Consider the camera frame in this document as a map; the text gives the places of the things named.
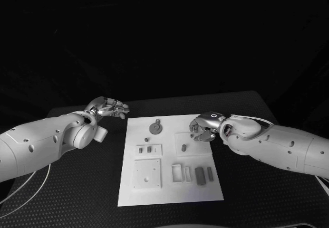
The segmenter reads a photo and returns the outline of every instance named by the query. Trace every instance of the robotic hand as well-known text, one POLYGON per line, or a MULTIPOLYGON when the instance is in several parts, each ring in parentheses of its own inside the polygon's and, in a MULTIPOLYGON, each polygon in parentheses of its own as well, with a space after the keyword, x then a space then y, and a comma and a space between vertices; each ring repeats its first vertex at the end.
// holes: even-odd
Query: robotic hand
POLYGON ((220 133, 224 144, 240 155, 293 172, 329 178, 329 140, 256 117, 215 112, 201 114, 191 122, 191 131, 204 133, 195 141, 210 142, 220 133))
POLYGON ((34 121, 0 134, 0 182, 42 169, 93 139, 101 143, 109 131, 97 123, 104 116, 124 119, 129 111, 129 105, 101 96, 84 111, 34 121))

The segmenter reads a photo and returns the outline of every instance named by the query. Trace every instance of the dark table surface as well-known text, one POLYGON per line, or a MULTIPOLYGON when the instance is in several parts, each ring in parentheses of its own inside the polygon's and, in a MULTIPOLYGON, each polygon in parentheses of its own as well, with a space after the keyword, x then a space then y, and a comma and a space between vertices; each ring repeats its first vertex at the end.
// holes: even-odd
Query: dark table surface
MULTIPOLYGON (((174 97, 127 102, 130 117, 200 114, 214 111, 277 120, 257 92, 174 97)), ((48 117, 84 110, 55 108, 48 117)), ((28 205, 6 218, 0 227, 153 228, 172 224, 210 224, 272 228, 309 223, 329 226, 329 196, 315 176, 280 170, 236 154, 218 137, 211 142, 224 201, 117 207, 127 119, 106 117, 100 126, 109 134, 83 149, 70 151, 52 163, 45 186, 28 205)), ((48 167, 5 203, 2 215, 35 194, 48 167)), ((29 175, 16 178, 12 192, 29 175)))

